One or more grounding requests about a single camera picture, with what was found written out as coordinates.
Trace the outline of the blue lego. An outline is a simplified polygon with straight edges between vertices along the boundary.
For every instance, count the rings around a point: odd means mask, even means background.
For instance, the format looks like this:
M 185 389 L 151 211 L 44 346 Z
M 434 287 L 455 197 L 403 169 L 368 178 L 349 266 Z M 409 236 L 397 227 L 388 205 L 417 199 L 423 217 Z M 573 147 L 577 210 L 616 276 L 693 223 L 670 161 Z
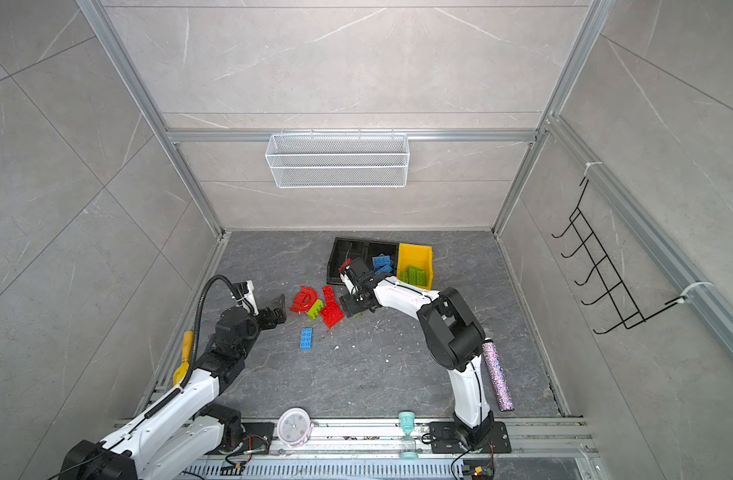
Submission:
M 372 258 L 372 266 L 374 270 L 380 270 L 380 269 L 385 269 L 385 268 L 387 268 L 388 270 L 392 270 L 393 261 L 390 256 L 378 255 Z
M 382 268 L 379 268 L 378 270 L 376 270 L 375 274 L 376 275 L 379 275 L 379 274 L 392 275 L 393 274 L 393 268 L 391 266 L 387 266 L 387 265 L 386 266 L 382 266 Z
M 312 328 L 304 328 L 300 331 L 300 349 L 310 350 L 312 349 L 312 334 L 314 330 Z

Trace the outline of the red arch lego piece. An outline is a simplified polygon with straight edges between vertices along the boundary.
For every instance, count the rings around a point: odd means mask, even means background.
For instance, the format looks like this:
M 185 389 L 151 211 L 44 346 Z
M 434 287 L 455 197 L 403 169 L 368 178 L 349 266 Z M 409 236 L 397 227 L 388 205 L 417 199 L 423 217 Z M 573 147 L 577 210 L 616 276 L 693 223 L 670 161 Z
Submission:
M 294 313 L 308 313 L 312 306 L 318 301 L 318 292 L 308 286 L 300 287 L 300 291 L 294 296 L 290 311 Z

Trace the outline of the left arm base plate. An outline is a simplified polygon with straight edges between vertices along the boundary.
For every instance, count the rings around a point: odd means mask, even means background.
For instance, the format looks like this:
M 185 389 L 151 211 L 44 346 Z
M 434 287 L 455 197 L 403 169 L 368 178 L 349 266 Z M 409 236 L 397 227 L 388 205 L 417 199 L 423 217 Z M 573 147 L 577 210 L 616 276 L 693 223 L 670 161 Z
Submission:
M 242 424 L 242 430 L 236 438 L 228 441 L 228 445 L 218 447 L 220 454 L 244 454 L 258 452 L 264 454 L 270 450 L 276 426 L 271 421 L 250 420 Z

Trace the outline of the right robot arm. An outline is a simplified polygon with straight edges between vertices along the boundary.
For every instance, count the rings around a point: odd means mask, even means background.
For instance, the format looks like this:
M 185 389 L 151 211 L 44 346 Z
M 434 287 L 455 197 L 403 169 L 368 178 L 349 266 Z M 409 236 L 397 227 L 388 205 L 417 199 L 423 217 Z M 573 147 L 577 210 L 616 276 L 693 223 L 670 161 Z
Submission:
M 338 269 L 348 293 L 340 297 L 346 316 L 390 308 L 419 323 L 434 361 L 447 370 L 454 398 L 455 436 L 466 450 L 486 444 L 494 424 L 481 373 L 484 330 L 454 288 L 425 290 L 386 273 L 376 274 L 364 260 Z

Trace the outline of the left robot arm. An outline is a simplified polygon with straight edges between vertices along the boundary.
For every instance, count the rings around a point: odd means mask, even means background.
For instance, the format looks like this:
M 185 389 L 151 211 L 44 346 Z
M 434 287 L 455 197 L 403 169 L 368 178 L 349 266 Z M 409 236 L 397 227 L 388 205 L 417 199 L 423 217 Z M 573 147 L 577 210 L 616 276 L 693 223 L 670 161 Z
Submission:
M 283 295 L 256 315 L 240 306 L 222 312 L 190 378 L 104 439 L 78 442 L 54 478 L 172 479 L 212 451 L 228 455 L 248 445 L 242 414 L 218 397 L 246 367 L 258 334 L 284 322 Z

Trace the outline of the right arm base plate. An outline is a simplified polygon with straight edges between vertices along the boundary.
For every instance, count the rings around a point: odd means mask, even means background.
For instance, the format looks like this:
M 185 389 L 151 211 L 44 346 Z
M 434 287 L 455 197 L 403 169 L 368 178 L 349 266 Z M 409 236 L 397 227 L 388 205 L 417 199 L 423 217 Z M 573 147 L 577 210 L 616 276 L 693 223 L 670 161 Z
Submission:
M 472 432 L 466 426 L 454 422 L 434 421 L 428 424 L 428 432 L 421 441 L 429 445 L 433 454 L 486 453 L 510 454 L 512 447 L 503 422 L 492 421 L 476 427 Z

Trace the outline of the red lego brick stack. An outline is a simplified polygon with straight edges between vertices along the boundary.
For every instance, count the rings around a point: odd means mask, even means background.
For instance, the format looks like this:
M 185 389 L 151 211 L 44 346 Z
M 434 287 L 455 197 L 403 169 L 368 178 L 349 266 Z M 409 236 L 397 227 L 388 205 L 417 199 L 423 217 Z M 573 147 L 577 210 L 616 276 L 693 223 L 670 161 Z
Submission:
M 332 286 L 324 286 L 322 292 L 324 292 L 324 308 L 320 310 L 320 316 L 322 316 L 322 321 L 326 324 L 326 327 L 332 328 L 344 319 L 344 312 L 342 312 L 342 308 L 338 304 Z

